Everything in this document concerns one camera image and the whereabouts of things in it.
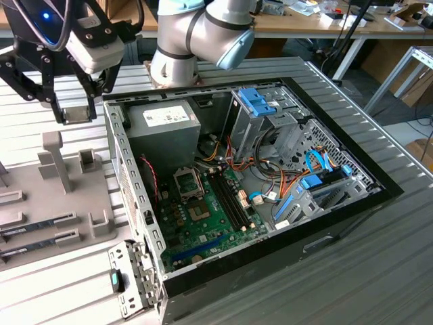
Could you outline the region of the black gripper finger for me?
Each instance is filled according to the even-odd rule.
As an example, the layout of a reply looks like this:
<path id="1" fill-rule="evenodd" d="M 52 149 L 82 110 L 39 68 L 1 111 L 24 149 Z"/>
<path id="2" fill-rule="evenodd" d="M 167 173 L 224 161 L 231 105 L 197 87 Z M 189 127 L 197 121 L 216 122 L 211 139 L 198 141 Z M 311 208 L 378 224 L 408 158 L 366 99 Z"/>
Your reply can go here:
<path id="1" fill-rule="evenodd" d="M 57 123 L 66 124 L 66 118 L 54 91 L 53 56 L 43 50 L 39 56 L 42 84 L 36 84 L 16 68 L 16 59 L 8 52 L 1 54 L 1 78 L 24 100 L 38 100 L 52 110 Z"/>
<path id="2" fill-rule="evenodd" d="M 96 81 L 92 79 L 90 74 L 84 72 L 79 65 L 76 65 L 76 77 L 85 90 L 87 96 L 87 111 L 89 121 L 97 118 L 97 113 L 95 110 L 96 98 L 101 97 L 103 93 L 112 92 L 121 64 L 122 62 L 119 62 L 115 66 L 102 70 Z"/>

